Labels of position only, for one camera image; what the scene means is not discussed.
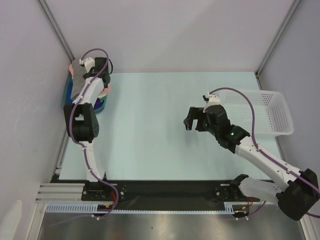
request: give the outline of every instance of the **wall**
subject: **wall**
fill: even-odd
[[[23,240],[63,135],[69,61],[35,0],[3,4],[0,36],[0,222],[22,200],[15,239]]]
[[[262,72],[265,90],[282,92],[292,114],[294,133],[280,137],[286,160],[320,179],[320,1],[302,1]],[[318,202],[312,212],[320,215]]]
[[[115,72],[253,72],[292,2],[47,0],[74,56],[106,49]]]

